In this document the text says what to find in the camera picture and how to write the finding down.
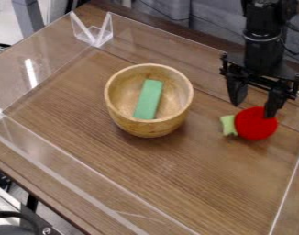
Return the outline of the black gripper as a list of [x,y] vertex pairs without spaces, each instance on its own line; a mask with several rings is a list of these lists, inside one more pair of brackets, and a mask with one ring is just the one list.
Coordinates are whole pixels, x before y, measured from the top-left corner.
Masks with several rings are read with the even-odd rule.
[[299,95],[299,72],[285,62],[280,62],[266,71],[254,71],[245,67],[241,53],[220,55],[218,73],[226,80],[230,103],[238,106],[246,98],[246,87],[250,85],[268,92],[264,104],[264,117],[273,118],[286,99],[294,100]]

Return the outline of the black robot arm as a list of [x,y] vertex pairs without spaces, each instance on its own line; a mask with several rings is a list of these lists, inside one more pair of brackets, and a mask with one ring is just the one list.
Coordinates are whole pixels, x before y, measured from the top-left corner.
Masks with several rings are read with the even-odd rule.
[[288,30],[297,14],[299,0],[241,0],[245,48],[242,54],[222,53],[218,73],[225,78],[230,103],[238,106],[246,98],[246,88],[268,92],[262,116],[273,118],[288,99],[299,96],[299,72],[282,61]]

